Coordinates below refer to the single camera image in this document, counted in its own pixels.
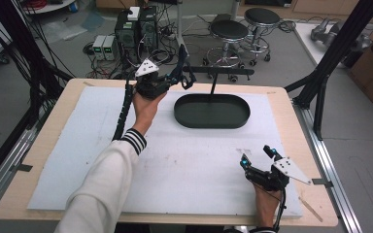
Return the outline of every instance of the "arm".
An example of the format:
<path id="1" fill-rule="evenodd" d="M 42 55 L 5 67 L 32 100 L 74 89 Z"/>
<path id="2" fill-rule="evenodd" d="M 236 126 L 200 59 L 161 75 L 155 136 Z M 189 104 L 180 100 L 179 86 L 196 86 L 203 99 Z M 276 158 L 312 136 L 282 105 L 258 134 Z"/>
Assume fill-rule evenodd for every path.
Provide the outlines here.
<path id="1" fill-rule="evenodd" d="M 281 191 L 266 191 L 255 183 L 254 188 L 258 227 L 253 232 L 275 232 L 274 214 L 280 203 Z"/>
<path id="2" fill-rule="evenodd" d="M 147 145 L 145 133 L 164 95 L 150 101 L 135 94 L 135 124 L 98 155 L 82 186 L 69 197 L 55 232 L 114 232 L 138 155 Z"/>

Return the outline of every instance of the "white sheet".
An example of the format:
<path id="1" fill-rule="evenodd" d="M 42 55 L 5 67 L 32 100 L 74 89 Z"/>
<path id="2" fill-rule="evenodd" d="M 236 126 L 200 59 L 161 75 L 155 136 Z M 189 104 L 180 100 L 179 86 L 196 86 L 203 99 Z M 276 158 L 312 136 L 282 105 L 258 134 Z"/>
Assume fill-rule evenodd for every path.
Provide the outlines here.
<path id="1" fill-rule="evenodd" d="M 91 163 L 110 143 L 123 101 L 123 88 L 89 86 L 69 117 L 39 179 L 28 209 L 64 210 Z M 285 156 L 266 95 L 237 94 L 251 108 L 238 129 L 189 129 L 174 118 L 174 104 L 186 91 L 170 90 L 146 135 L 123 211 L 207 215 L 252 215 L 254 188 L 239 161 L 244 152 L 253 165 L 269 170 L 264 145 Z M 133 125 L 131 108 L 125 128 Z M 302 216 L 292 183 L 284 216 Z"/>

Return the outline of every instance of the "shelf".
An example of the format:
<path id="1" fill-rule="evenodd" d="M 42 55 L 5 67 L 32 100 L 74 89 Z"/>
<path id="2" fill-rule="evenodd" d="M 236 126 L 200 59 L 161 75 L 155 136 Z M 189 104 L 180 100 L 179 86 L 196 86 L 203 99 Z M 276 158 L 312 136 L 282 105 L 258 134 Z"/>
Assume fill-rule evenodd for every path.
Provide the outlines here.
<path id="1" fill-rule="evenodd" d="M 24 10 L 28 15 L 36 15 L 36 14 L 47 13 L 47 12 L 52 12 L 52 11 L 59 10 L 61 8 L 69 6 L 73 2 L 75 2 L 75 0 L 64 0 L 62 4 L 48 4 L 47 6 L 45 6 L 44 8 L 41 8 L 39 10 L 35 10 L 35 11 L 32 11 L 32 9 L 31 10 L 24 9 Z"/>

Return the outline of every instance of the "white sleeve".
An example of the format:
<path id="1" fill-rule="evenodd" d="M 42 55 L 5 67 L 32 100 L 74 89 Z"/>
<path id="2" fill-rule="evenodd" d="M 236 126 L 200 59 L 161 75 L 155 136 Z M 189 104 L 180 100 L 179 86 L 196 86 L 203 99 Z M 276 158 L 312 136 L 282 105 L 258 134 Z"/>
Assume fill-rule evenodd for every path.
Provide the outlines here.
<path id="1" fill-rule="evenodd" d="M 132 171 L 146 145 L 135 129 L 109 144 L 96 158 L 82 186 L 69 197 L 55 232 L 114 232 Z"/>

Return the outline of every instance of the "black stool seat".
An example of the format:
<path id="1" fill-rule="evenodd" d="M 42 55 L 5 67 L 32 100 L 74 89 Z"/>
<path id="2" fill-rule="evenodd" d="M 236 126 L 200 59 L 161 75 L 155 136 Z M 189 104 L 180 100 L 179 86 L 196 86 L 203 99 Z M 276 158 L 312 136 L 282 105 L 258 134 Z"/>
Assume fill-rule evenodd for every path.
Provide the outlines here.
<path id="1" fill-rule="evenodd" d="M 233 20 L 220 20 L 211 24 L 211 32 L 227 40 L 240 40 L 248 35 L 248 29 L 243 24 Z"/>
<path id="2" fill-rule="evenodd" d="M 251 8 L 245 11 L 245 19 L 250 24 L 275 24 L 280 21 L 280 17 L 267 9 Z"/>

